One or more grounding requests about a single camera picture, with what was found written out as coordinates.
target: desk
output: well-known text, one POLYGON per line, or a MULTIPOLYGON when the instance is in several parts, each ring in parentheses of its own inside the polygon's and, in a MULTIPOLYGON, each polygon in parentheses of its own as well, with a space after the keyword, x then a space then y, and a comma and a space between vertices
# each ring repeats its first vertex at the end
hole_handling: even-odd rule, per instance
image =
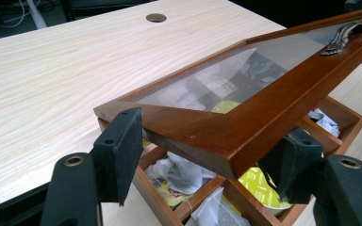
MULTIPOLYGON (((282 28, 225 0, 161 0, 1 39, 0 202, 49 181, 62 156, 91 150, 100 135, 94 107, 282 28), (167 21, 150 23, 150 13, 167 21)), ((341 89, 362 83, 360 69, 341 89)), ((362 105, 350 107, 362 113, 362 105)), ((351 153, 361 144, 362 133, 351 153)), ((117 206, 104 204, 107 225, 159 225, 133 186, 117 206)))

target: brass handle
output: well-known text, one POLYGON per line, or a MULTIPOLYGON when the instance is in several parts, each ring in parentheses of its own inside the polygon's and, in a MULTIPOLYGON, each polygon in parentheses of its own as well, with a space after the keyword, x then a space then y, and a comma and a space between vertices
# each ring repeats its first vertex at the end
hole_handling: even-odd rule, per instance
POLYGON ((330 56, 342 52, 349 41, 349 33, 355 30, 362 32, 362 24, 357 22, 351 22, 345 24, 337 30, 337 33, 333 40, 328 44, 326 50, 324 50, 322 56, 330 56))

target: wooden display case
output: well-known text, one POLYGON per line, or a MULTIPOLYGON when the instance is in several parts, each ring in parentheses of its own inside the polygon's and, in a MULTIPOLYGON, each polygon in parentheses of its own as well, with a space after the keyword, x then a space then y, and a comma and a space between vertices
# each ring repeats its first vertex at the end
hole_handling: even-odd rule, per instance
MULTIPOLYGON (((238 182, 238 178, 296 125, 323 144, 325 156, 346 152, 362 128, 362 116, 327 95, 362 62, 362 33, 354 34, 340 54, 320 56, 320 53, 326 45, 321 40, 329 38, 338 27, 351 21, 362 22, 362 10, 241 41, 215 56, 199 60, 154 84, 94 109, 102 128, 105 128, 124 109, 142 108, 144 137, 160 148, 142 156, 134 184, 163 225, 185 223, 191 211, 218 186, 224 187, 224 196, 252 225, 290 225, 295 221, 304 205, 294 205, 276 218, 238 182), (314 31, 311 38, 306 36, 309 31, 314 31), (252 84, 246 85, 244 77, 237 74, 248 72, 257 64, 243 58, 245 64, 240 66, 241 55, 242 58, 266 58, 271 63, 267 70, 282 75, 276 75, 274 79, 262 77, 247 89, 252 84), (244 68, 246 62, 249 62, 249 67, 244 68), (228 67, 231 75, 221 77, 220 82, 213 85, 210 83, 217 78, 205 74, 218 72, 218 65, 222 65, 220 71, 228 67), (230 65, 239 65, 238 71, 230 65), (178 96, 166 92, 181 86, 187 91, 178 96), (194 101, 192 106, 190 102, 176 105, 175 102, 157 101, 162 97, 180 100, 192 92, 199 93, 191 98, 194 101), (230 111, 212 112, 218 103, 230 100, 237 103, 230 111), (305 116, 315 107, 338 124, 339 137, 334 137, 305 116), (163 157, 165 150, 219 174, 190 197, 189 204, 182 203, 174 211, 161 199, 143 171, 163 157)), ((246 74, 252 77, 252 70, 246 74)))

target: glass panel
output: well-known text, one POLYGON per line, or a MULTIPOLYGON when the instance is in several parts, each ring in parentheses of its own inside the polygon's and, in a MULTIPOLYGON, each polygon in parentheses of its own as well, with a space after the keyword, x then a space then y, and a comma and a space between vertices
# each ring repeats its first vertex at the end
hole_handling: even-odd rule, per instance
POLYGON ((132 101, 225 113, 317 53, 343 25, 243 46, 132 101))

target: light wood desk surface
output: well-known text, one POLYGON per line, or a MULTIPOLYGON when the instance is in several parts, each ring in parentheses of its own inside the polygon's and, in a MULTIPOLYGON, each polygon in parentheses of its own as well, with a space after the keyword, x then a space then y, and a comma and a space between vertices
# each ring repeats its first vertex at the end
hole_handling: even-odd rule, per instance
MULTIPOLYGON (((62 156, 91 150, 94 107, 282 28, 225 0, 160 0, 1 39, 0 202, 49 181, 62 156), (148 22, 150 13, 167 21, 148 22)), ((335 97, 362 114, 359 69, 335 97)), ((362 133, 348 153, 362 159, 361 147, 362 133)), ((133 186, 124 208, 103 208, 106 225, 159 225, 133 186)))

